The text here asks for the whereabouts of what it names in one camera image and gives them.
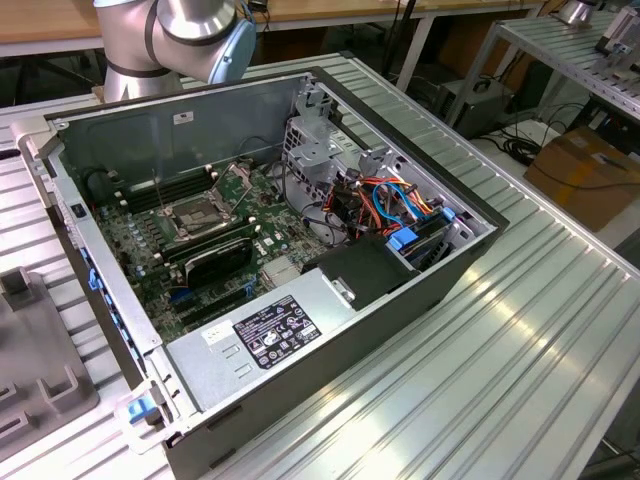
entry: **power supply label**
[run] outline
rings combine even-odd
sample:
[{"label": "power supply label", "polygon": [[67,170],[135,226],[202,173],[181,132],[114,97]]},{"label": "power supply label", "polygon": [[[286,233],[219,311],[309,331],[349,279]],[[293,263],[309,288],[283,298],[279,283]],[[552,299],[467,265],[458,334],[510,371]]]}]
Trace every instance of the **power supply label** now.
[{"label": "power supply label", "polygon": [[236,323],[233,328],[264,370],[322,335],[291,295]]}]

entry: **silver metal shelf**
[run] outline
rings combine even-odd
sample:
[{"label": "silver metal shelf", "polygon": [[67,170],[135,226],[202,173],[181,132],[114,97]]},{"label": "silver metal shelf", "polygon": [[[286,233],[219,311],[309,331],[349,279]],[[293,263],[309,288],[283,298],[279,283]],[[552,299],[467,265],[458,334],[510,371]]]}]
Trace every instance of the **silver metal shelf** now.
[{"label": "silver metal shelf", "polygon": [[475,79],[478,78],[499,38],[527,52],[562,73],[566,78],[579,83],[593,94],[640,120],[638,92],[628,90],[615,78],[604,77],[592,69],[594,63],[604,57],[596,52],[595,45],[614,16],[608,12],[595,12],[591,20],[591,28],[581,30],[569,27],[553,17],[496,22],[489,30],[471,65],[460,94],[449,109],[447,124],[454,124],[454,119],[458,117]]},{"label": "silver metal shelf", "polygon": [[[640,272],[357,60],[327,55],[247,76],[310,66],[336,76],[510,227],[438,307],[207,478],[576,478],[640,376]],[[0,112],[0,145],[10,144],[2,126],[23,114]],[[357,119],[343,121],[376,143]],[[79,348],[103,403],[0,464],[0,478],[172,478],[160,449],[137,456],[116,427],[109,408],[126,384],[22,168],[0,162],[0,237],[11,240],[0,242],[0,265],[60,262],[50,282],[70,292],[57,295],[74,341],[92,339]],[[31,209],[33,219],[23,216]]]}]

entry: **white sticker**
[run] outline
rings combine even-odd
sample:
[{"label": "white sticker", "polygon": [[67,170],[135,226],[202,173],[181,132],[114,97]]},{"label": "white sticker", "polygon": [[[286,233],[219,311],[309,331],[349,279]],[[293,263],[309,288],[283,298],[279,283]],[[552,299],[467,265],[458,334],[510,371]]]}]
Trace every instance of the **white sticker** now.
[{"label": "white sticker", "polygon": [[593,155],[591,155],[591,158],[593,158],[596,162],[601,163],[602,165],[606,165],[607,164],[607,156],[604,153],[594,153]]},{"label": "white sticker", "polygon": [[214,325],[211,328],[207,328],[202,332],[202,338],[207,342],[207,345],[211,346],[216,342],[219,342],[223,338],[228,337],[233,333],[233,322],[231,320],[225,320]]},{"label": "white sticker", "polygon": [[193,112],[176,113],[173,116],[174,125],[181,125],[189,122],[193,122]]},{"label": "white sticker", "polygon": [[578,148],[585,148],[587,145],[589,145],[589,142],[587,142],[584,138],[578,136],[571,138],[570,141]]}]

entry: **motherboard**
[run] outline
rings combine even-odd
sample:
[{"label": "motherboard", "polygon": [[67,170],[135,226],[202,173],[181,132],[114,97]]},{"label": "motherboard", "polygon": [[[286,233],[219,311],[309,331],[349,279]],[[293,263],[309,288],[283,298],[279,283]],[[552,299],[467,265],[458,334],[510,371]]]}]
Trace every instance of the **motherboard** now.
[{"label": "motherboard", "polygon": [[96,212],[165,343],[299,275],[332,242],[328,233],[319,238],[288,206],[272,169],[234,162],[207,173],[219,178],[194,195],[170,201],[189,189],[163,186],[148,189],[154,208],[143,209],[144,198],[129,198],[126,208],[110,205]]}]

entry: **blue connector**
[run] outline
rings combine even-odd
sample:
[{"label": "blue connector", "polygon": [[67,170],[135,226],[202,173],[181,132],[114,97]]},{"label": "blue connector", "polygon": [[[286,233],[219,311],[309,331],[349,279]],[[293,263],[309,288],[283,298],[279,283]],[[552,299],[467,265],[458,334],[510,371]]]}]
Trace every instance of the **blue connector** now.
[{"label": "blue connector", "polygon": [[393,232],[389,236],[389,243],[395,250],[402,250],[405,246],[409,245],[418,239],[418,236],[409,227],[404,227]]},{"label": "blue connector", "polygon": [[92,268],[91,270],[89,270],[89,288],[91,288],[91,290],[97,290],[99,288],[98,286],[98,282],[100,280],[98,279],[98,274],[96,273],[96,269]]},{"label": "blue connector", "polygon": [[444,215],[444,217],[449,220],[450,222],[453,222],[453,219],[456,218],[456,212],[454,212],[451,208],[449,207],[444,207],[442,209],[442,214]]},{"label": "blue connector", "polygon": [[140,397],[129,405],[127,405],[127,412],[129,412],[129,423],[133,425],[139,422],[145,417],[148,417],[152,413],[158,411],[158,407],[149,395]]}]

